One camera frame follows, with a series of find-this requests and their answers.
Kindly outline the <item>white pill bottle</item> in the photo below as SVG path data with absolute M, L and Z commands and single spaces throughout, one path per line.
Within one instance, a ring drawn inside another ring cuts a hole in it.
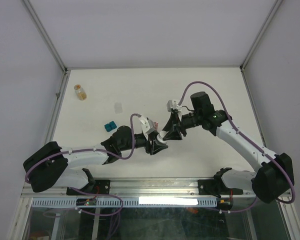
M 161 136 L 160 133 L 156 136 L 156 140 L 157 140 L 158 142 L 160 142 L 161 144 L 164 144 L 164 145 L 166 145 L 167 142 L 168 142 L 167 140 L 164 140 L 164 139 L 163 139 L 163 137 Z

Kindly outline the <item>red pill box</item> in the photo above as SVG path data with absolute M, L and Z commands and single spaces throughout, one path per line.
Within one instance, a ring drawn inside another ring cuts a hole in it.
M 158 122 L 153 121 L 152 125 L 153 125 L 153 127 L 154 127 L 155 130 L 158 129 Z

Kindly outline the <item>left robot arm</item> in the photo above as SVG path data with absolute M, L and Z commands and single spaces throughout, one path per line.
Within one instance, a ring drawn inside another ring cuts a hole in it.
M 23 163 L 26 182 L 33 192 L 41 193 L 52 187 L 71 187 L 83 194 L 90 194 L 95 180 L 88 165 L 112 164 L 123 158 L 124 151 L 143 148 L 149 155 L 155 155 L 168 148 L 158 141 L 158 132 L 148 136 L 133 134 L 129 126 L 119 127 L 107 140 L 96 147 L 73 149 L 61 148 L 56 141 L 45 144 Z

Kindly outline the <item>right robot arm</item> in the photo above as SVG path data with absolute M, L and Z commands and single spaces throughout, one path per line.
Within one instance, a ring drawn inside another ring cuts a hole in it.
M 277 200 L 294 184 L 293 163 L 286 153 L 277 154 L 249 139 L 224 110 L 215 110 L 204 91 L 191 95 L 193 111 L 182 114 L 177 100 L 169 100 L 167 110 L 170 118 L 157 140 L 165 144 L 169 140 L 182 140 L 187 130 L 201 126 L 215 137 L 225 141 L 253 168 L 253 171 L 221 168 L 214 175 L 213 195 L 224 194 L 230 189 L 254 192 L 264 203 Z

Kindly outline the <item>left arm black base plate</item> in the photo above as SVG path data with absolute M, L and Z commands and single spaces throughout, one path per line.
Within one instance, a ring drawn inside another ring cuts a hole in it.
M 92 194 L 104 194 L 108 195 L 110 193 L 111 181 L 109 179 L 95 179 L 94 182 L 89 182 L 79 191 L 73 190 L 68 187 L 66 190 L 67 196 L 91 196 Z

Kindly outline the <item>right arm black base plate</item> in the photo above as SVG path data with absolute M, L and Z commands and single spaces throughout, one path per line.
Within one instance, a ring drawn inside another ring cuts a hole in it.
M 238 188 L 227 188 L 221 180 L 216 179 L 199 179 L 198 184 L 198 194 L 212 195 L 220 198 L 222 195 L 243 195 L 243 190 Z

